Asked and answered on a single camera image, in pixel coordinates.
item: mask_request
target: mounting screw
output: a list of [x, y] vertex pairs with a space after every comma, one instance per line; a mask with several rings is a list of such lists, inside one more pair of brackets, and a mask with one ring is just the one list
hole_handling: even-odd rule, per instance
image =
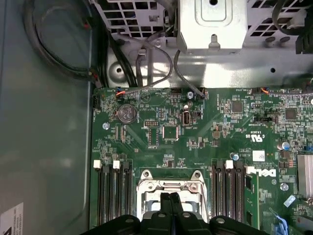
[[281, 191], [288, 191], [289, 186], [286, 183], [282, 183], [280, 185], [280, 189], [281, 189]]
[[187, 98], [188, 98], [188, 99], [192, 99], [193, 97], [194, 97], [193, 92], [188, 92], [188, 93], [187, 93]]
[[190, 214], [187, 213], [187, 212], [185, 212], [185, 213], [182, 214], [182, 216], [184, 216], [185, 218], [189, 218], [189, 217], [190, 217]]
[[110, 127], [110, 125], [108, 123], [106, 123], [106, 122], [102, 124], [102, 128], [105, 129], [105, 130], [108, 130], [109, 127]]
[[218, 222], [219, 224], [223, 224], [225, 223], [225, 220], [223, 220], [222, 218], [217, 218], [216, 222]]

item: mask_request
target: integrated circuit chip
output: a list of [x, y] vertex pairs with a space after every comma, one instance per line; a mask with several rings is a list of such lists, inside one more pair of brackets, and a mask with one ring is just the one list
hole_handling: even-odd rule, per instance
[[246, 176], [246, 187], [252, 190], [251, 178], [249, 176]]
[[241, 101], [232, 101], [231, 102], [231, 111], [233, 113], [242, 113], [243, 112], [243, 103]]
[[221, 133], [219, 131], [213, 131], [213, 138], [219, 139], [221, 137]]
[[220, 140], [213, 140], [213, 145], [216, 147], [220, 146]]
[[297, 109], [286, 109], [285, 118], [286, 118], [286, 120], [296, 120], [297, 119]]
[[178, 139], [178, 127], [177, 126], [163, 126], [163, 139], [165, 140]]
[[248, 223], [248, 225], [252, 225], [252, 214], [250, 212], [246, 212], [246, 222]]

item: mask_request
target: green circuit board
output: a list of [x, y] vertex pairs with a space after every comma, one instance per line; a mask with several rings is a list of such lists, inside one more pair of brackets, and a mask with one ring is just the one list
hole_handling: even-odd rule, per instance
[[313, 154], [313, 97], [268, 95], [257, 89], [202, 91], [203, 97], [180, 88], [129, 94], [95, 90], [91, 162], [112, 167], [118, 160], [128, 176], [123, 180], [121, 173], [105, 181], [109, 168], [100, 172], [91, 166], [90, 228], [124, 213], [136, 215], [136, 186], [145, 169], [160, 179], [189, 179], [200, 170], [209, 218], [230, 215], [217, 205], [216, 190], [223, 186], [213, 181], [218, 165], [232, 159], [244, 166], [243, 191], [222, 202], [227, 207], [229, 198], [242, 201], [242, 222], [275, 234], [279, 216], [290, 234], [298, 234], [296, 216], [313, 216], [313, 208], [298, 193], [296, 160], [297, 154]]

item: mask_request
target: black ram slot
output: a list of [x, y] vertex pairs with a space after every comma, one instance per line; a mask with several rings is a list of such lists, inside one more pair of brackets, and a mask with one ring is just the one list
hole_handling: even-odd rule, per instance
[[124, 162], [125, 172], [125, 214], [132, 214], [132, 166], [129, 162]]
[[226, 216], [235, 219], [236, 211], [235, 211], [235, 172], [234, 169], [226, 170], [226, 206], [227, 206], [227, 214]]
[[217, 169], [216, 165], [212, 165], [212, 179], [211, 179], [211, 213], [212, 217], [217, 216], [217, 209], [216, 209], [216, 196], [217, 196], [217, 184], [216, 184], [216, 177], [217, 177]]
[[226, 215], [225, 170], [222, 161], [212, 166], [212, 216]]
[[244, 185], [245, 185], [245, 172], [242, 162], [235, 162], [235, 202], [236, 202], [236, 220], [244, 222]]
[[104, 181], [104, 176], [103, 176], [103, 170], [100, 169], [98, 171], [98, 226], [103, 224], [103, 204], [104, 204], [104, 198], [103, 198], [103, 181]]
[[103, 223], [109, 222], [111, 219], [111, 188], [112, 188], [112, 182], [111, 182], [111, 177], [112, 177], [112, 167], [110, 166], [105, 166], [104, 168], [104, 179], [105, 179], [105, 210], [104, 210], [104, 221]]
[[217, 161], [217, 215], [226, 215], [225, 206], [225, 169], [222, 161]]

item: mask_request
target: red wire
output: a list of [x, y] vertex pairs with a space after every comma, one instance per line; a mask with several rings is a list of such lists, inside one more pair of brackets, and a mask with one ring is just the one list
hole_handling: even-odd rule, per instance
[[120, 95], [120, 94], [124, 94], [124, 93], [125, 93], [125, 91], [118, 92], [118, 93], [116, 93], [116, 96], [118, 96], [118, 95]]
[[261, 87], [261, 91], [263, 91], [265, 94], [269, 94], [268, 91], [266, 91], [264, 88]]

